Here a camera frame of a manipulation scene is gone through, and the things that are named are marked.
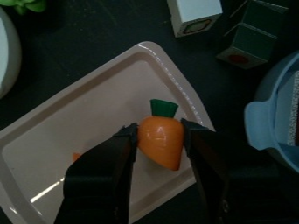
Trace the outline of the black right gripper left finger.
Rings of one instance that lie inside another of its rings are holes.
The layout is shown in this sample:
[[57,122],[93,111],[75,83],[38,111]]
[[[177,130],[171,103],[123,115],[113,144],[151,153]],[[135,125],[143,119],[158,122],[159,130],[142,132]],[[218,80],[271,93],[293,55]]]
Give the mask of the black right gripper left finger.
[[137,131],[123,127],[70,166],[54,224],[129,224]]

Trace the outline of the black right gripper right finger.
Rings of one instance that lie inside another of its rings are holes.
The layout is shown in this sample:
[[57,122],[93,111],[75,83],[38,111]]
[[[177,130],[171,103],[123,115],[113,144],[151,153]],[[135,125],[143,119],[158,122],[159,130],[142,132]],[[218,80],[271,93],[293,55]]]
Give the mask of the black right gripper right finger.
[[201,194],[201,219],[203,224],[225,224],[226,213],[230,210],[230,172],[217,152],[217,133],[186,119],[182,119],[182,125],[183,145]]

